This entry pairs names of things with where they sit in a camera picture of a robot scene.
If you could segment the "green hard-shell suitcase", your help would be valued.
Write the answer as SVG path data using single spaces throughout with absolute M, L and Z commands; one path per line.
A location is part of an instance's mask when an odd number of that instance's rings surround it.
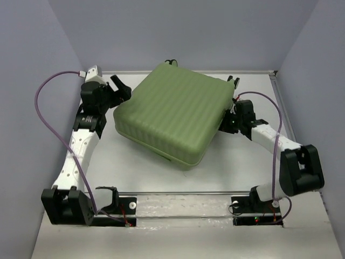
M 238 84 L 239 78 L 222 80 L 166 60 L 114 110 L 115 129 L 182 167 L 194 167 L 231 108 Z

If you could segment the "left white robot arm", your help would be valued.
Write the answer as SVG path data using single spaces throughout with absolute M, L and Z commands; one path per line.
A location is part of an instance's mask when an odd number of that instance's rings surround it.
M 121 214 L 124 213 L 117 188 L 107 187 L 111 194 L 105 195 L 100 206 L 97 206 L 86 179 L 93 151 L 107 122 L 106 113 L 132 96 L 132 89 L 118 76 L 112 75 L 111 81 L 117 87 L 116 90 L 102 78 L 86 80 L 81 85 L 81 101 L 69 142 L 66 142 L 46 120 L 42 121 L 67 149 L 59 176 L 52 187 L 44 189 L 41 194 L 42 204 L 52 224 L 90 226 L 98 214 L 119 221 L 119 218 L 111 216 L 110 213 L 118 209 L 121 210 Z

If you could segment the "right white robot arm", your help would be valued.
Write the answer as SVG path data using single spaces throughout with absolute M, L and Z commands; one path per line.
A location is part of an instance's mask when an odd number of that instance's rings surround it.
M 219 130 L 230 134 L 240 133 L 273 155 L 271 182 L 250 190 L 248 205 L 253 211 L 263 210 L 268 201 L 324 187 L 325 179 L 317 148 L 290 140 L 274 130 L 267 121 L 257 119 L 252 101 L 235 101 L 233 111 L 226 111 Z

